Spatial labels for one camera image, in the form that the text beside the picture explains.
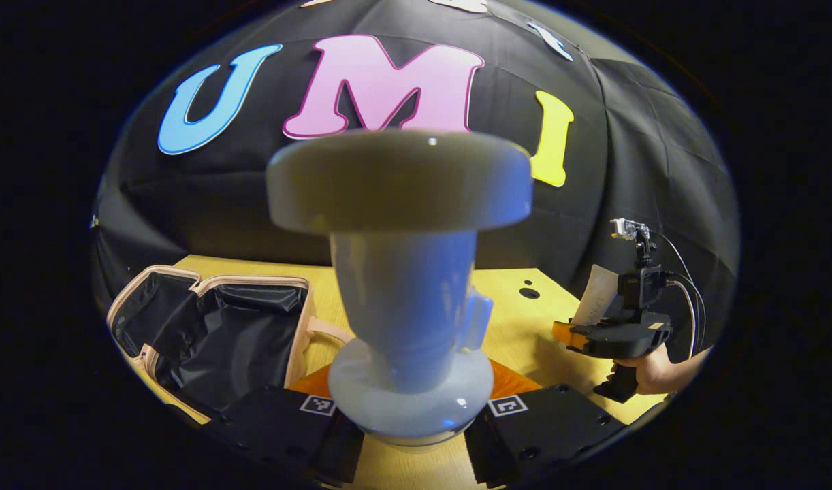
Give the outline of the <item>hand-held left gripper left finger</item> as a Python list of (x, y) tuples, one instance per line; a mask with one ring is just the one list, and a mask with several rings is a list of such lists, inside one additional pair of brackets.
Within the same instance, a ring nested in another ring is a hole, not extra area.
[(332, 399), (329, 368), (288, 389), (260, 382), (208, 395), (208, 431), (253, 459), (305, 480), (343, 487), (355, 480), (364, 433)]

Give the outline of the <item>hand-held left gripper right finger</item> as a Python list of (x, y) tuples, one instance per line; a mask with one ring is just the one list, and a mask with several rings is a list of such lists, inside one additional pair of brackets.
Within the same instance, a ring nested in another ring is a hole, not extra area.
[(490, 362), (494, 384), (484, 409), (466, 428), (475, 481), (516, 487), (588, 458), (627, 427), (570, 385), (541, 387)]

